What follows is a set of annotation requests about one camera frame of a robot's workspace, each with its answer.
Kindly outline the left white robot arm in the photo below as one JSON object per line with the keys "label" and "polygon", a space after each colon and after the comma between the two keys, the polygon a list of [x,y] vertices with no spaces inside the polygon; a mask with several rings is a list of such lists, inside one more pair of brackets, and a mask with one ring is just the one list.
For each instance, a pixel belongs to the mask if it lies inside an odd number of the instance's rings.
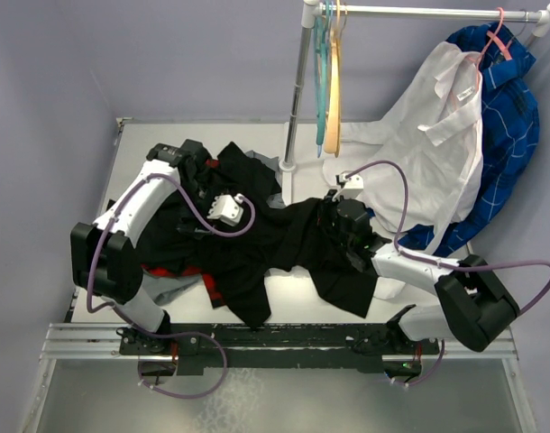
{"label": "left white robot arm", "polygon": [[121,197],[93,223],[78,223],[70,233],[73,281],[87,291],[87,311],[114,309],[142,330],[141,344],[153,354],[171,345],[170,317],[143,287],[137,243],[163,202],[178,186],[186,187],[188,176],[209,158],[194,140],[179,147],[155,145]]}

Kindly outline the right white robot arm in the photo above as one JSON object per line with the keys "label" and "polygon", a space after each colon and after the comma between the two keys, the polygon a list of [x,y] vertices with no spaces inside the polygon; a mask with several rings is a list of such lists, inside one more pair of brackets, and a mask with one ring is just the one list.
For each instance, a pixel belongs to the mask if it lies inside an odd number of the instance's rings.
{"label": "right white robot arm", "polygon": [[416,259],[389,238],[375,233],[365,205],[341,198],[336,189],[318,208],[319,223],[358,272],[403,282],[438,298],[428,307],[406,307],[387,333],[389,346],[407,353],[419,340],[453,338],[481,352],[519,316],[520,307],[500,278],[478,255],[441,259],[418,253]]}

